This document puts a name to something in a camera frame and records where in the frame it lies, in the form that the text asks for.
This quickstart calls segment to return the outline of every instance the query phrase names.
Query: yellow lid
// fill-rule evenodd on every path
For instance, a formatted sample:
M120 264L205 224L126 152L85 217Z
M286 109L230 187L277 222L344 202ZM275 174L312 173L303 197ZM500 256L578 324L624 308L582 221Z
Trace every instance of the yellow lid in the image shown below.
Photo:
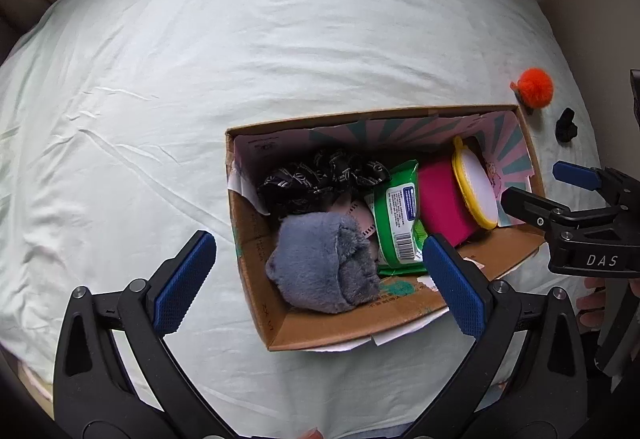
M478 226L494 229L498 225L498 205L489 177L476 154L462 143L460 136L453 138L453 145L453 174L456 176L466 207Z

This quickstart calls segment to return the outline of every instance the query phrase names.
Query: wet wipes label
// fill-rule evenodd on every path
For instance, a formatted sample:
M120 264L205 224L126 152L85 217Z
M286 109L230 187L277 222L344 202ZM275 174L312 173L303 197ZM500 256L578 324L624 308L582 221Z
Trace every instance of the wet wipes label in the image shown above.
M414 185L405 183L389 188L386 191L386 209L399 262L421 262L422 252L415 245L413 234L417 211Z

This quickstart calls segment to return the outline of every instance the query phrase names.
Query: orange pom-pom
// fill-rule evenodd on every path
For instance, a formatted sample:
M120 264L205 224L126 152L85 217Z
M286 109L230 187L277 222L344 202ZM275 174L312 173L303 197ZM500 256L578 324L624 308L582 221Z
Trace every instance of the orange pom-pom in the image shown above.
M511 88L529 108L543 108L551 103L554 97L554 82L542 69L525 70L518 83L511 83Z

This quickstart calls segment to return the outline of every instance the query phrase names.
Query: black patterned fabric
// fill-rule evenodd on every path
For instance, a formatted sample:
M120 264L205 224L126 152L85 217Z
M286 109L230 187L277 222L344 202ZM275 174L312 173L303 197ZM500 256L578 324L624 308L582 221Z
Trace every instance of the black patterned fabric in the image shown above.
M272 170L258 193L271 213L302 215L324 212L341 193L365 192L388 179L388 170L378 161L342 148L320 149Z

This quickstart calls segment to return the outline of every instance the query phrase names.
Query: barcode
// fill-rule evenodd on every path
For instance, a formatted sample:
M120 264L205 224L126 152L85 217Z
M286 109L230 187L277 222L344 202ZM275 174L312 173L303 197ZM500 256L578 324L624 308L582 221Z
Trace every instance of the barcode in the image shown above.
M398 233L394 235L394 242L396 244L398 260L411 260L414 258L414 241L411 238L411 233Z

